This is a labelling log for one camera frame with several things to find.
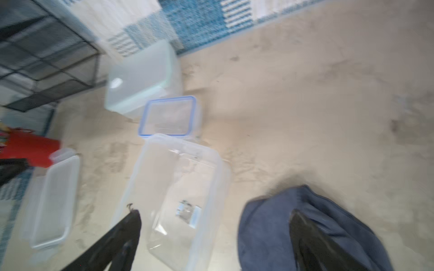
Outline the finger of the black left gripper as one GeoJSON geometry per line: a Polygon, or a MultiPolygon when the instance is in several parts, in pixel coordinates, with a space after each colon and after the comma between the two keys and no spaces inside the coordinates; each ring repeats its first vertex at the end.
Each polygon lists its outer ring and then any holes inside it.
{"type": "Polygon", "coordinates": [[[27,159],[1,159],[0,186],[4,186],[29,167],[27,159]]]}

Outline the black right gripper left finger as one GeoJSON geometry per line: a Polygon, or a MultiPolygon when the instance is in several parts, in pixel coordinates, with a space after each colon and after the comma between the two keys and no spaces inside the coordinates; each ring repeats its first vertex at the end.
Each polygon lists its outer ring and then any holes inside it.
{"type": "Polygon", "coordinates": [[[130,271],[140,240],[141,217],[138,210],[111,228],[93,246],[75,259],[65,271],[130,271]]]}

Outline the large clear plastic lunch box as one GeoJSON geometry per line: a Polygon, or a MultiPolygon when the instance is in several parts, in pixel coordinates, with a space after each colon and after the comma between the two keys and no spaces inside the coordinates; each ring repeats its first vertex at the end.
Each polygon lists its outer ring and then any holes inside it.
{"type": "Polygon", "coordinates": [[[227,163],[214,149],[164,134],[141,149],[116,224],[127,208],[141,216],[134,271],[205,271],[231,182],[227,163]]]}

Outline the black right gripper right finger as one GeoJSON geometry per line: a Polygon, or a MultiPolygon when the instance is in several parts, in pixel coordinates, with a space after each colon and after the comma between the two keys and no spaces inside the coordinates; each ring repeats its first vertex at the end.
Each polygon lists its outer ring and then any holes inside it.
{"type": "Polygon", "coordinates": [[[292,211],[289,235],[301,271],[367,270],[299,210],[292,211]]]}

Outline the clear lunch box lid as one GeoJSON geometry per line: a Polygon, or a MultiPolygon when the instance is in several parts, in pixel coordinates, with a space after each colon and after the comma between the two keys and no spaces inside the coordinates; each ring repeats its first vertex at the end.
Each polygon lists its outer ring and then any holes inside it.
{"type": "Polygon", "coordinates": [[[75,219],[80,157],[74,149],[60,149],[49,156],[45,175],[30,182],[20,239],[31,249],[29,266],[49,261],[65,243],[75,219]]]}

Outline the dark blue cloth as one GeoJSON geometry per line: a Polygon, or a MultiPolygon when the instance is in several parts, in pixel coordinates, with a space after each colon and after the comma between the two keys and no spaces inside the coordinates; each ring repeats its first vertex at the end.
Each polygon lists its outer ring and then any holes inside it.
{"type": "Polygon", "coordinates": [[[388,253],[375,233],[332,200],[307,185],[290,187],[246,204],[237,249],[243,271],[296,271],[289,221],[299,210],[345,252],[371,271],[391,271],[388,253]]]}

